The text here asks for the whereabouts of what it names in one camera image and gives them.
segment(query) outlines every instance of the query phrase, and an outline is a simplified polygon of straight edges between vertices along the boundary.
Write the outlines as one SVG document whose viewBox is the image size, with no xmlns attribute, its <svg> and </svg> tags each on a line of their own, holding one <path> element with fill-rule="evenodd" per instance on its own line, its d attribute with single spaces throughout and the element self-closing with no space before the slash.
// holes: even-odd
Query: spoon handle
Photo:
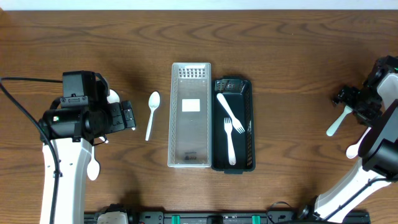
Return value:
<svg viewBox="0 0 398 224">
<path fill-rule="evenodd" d="M 337 120 L 328 128 L 328 130 L 326 131 L 326 134 L 328 136 L 332 136 L 335 134 L 335 132 L 337 131 L 338 127 L 340 126 L 340 124 L 343 122 L 344 118 L 347 116 L 347 114 L 353 112 L 353 110 L 351 108 L 349 108 L 348 106 L 346 106 L 344 108 L 343 113 L 340 115 L 340 117 L 337 118 Z"/>
<path fill-rule="evenodd" d="M 148 122 L 148 128 L 147 128 L 147 134 L 145 136 L 145 141 L 148 141 L 149 135 L 150 135 L 150 130 L 152 129 L 152 118 L 154 117 L 154 111 L 150 111 L 150 117 L 149 117 L 149 122 Z"/>
<path fill-rule="evenodd" d="M 91 161 L 95 160 L 95 149 L 94 148 L 95 148 L 94 146 L 91 148 Z"/>
</svg>

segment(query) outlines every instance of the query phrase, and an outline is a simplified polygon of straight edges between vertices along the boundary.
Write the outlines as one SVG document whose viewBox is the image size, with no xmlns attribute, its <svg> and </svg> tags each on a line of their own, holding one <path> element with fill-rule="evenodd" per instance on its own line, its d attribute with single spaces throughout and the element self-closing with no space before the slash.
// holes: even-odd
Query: wooden table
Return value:
<svg viewBox="0 0 398 224">
<path fill-rule="evenodd" d="M 265 210 L 294 207 L 330 189 L 354 164 L 345 149 L 364 126 L 330 101 L 360 84 L 374 61 L 398 55 L 397 11 L 66 11 L 3 12 L 0 76 L 61 79 L 92 70 L 131 100 L 137 130 L 98 147 L 101 174 L 87 181 L 86 211 L 111 203 L 139 210 Z M 173 62 L 210 62 L 213 78 L 241 74 L 253 83 L 256 170 L 225 175 L 167 167 Z M 62 95 L 59 84 L 7 82 L 36 118 Z M 152 91 L 162 96 L 145 142 Z M 0 95 L 0 222 L 37 223 L 44 184 L 37 130 Z M 365 200 L 373 223 L 398 219 L 398 187 Z"/>
</svg>

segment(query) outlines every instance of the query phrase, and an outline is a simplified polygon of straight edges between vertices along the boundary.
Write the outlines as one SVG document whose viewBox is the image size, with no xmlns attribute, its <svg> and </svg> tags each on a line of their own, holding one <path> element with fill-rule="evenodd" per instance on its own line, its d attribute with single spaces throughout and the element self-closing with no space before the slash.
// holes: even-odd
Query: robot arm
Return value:
<svg viewBox="0 0 398 224">
<path fill-rule="evenodd" d="M 348 212 L 366 197 L 396 181 L 398 177 L 397 68 L 398 59 L 387 56 L 376 62 L 362 90 L 345 86 L 340 91 L 338 100 L 352 107 L 359 121 L 372 128 L 359 147 L 360 158 L 354 167 L 332 189 L 317 197 L 313 206 L 313 218 L 341 223 Z M 380 97 L 384 106 L 388 108 L 382 116 L 379 111 Z"/>
<path fill-rule="evenodd" d="M 63 74 L 63 97 L 54 101 L 39 121 L 59 160 L 54 223 L 83 223 L 85 176 L 94 138 L 136 126 L 131 103 L 120 103 L 112 94 L 115 92 L 109 90 L 108 82 L 98 73 L 66 72 Z M 43 145 L 43 154 L 45 181 L 40 223 L 48 224 L 55 166 L 46 144 Z"/>
</svg>

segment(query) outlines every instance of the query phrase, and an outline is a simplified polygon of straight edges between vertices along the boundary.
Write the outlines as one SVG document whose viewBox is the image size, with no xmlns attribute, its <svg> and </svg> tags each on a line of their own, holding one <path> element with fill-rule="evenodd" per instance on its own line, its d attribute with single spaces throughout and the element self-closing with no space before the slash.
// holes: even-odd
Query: spoon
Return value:
<svg viewBox="0 0 398 224">
<path fill-rule="evenodd" d="M 344 107 L 343 113 L 340 115 L 340 117 L 337 118 L 337 120 L 328 128 L 326 131 L 326 134 L 328 136 L 332 136 L 335 134 L 337 131 L 338 127 L 340 126 L 341 122 L 343 122 L 344 118 L 347 116 L 347 114 L 353 112 L 353 109 L 350 108 L 349 106 Z"/>
<path fill-rule="evenodd" d="M 150 117 L 148 122 L 147 134 L 145 136 L 145 141 L 148 141 L 150 130 L 152 129 L 152 118 L 154 117 L 154 111 L 159 107 L 160 104 L 160 95 L 157 91 L 153 92 L 149 97 L 149 108 L 150 108 Z"/>
<path fill-rule="evenodd" d="M 365 138 L 365 135 L 371 130 L 372 128 L 367 128 L 367 130 L 365 131 L 365 133 L 362 135 L 361 139 L 356 143 L 353 144 L 352 146 L 347 148 L 346 151 L 346 156 L 348 159 L 354 159 L 354 157 L 356 157 L 358 155 L 358 149 L 359 146 L 361 145 L 361 142 L 363 140 L 363 138 Z"/>
<path fill-rule="evenodd" d="M 95 160 L 95 150 L 94 146 L 91 148 L 91 161 L 87 166 L 87 176 L 90 180 L 97 179 L 98 175 L 100 174 L 100 164 L 98 161 Z"/>
<path fill-rule="evenodd" d="M 109 96 L 106 99 L 108 103 L 120 103 L 120 97 L 114 90 L 109 90 Z"/>
</svg>

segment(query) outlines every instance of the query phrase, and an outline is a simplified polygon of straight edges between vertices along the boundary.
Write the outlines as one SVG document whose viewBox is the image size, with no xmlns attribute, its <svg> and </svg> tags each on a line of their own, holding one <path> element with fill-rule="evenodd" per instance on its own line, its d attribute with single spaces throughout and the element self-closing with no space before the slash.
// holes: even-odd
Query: white plastic fork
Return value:
<svg viewBox="0 0 398 224">
<path fill-rule="evenodd" d="M 232 124 L 230 118 L 224 119 L 224 130 L 228 138 L 228 160 L 229 164 L 233 166 L 236 164 L 236 157 L 235 157 L 234 144 L 232 143 L 232 136 L 231 136 Z"/>
<path fill-rule="evenodd" d="M 238 131 L 239 134 L 242 134 L 244 132 L 244 128 L 241 122 L 235 117 L 234 113 L 232 113 L 231 108 L 229 107 L 228 102 L 226 101 L 224 95 L 218 93 L 217 99 L 221 103 L 221 105 L 223 105 L 228 115 L 231 117 L 232 125 L 234 126 L 234 128 Z"/>
</svg>

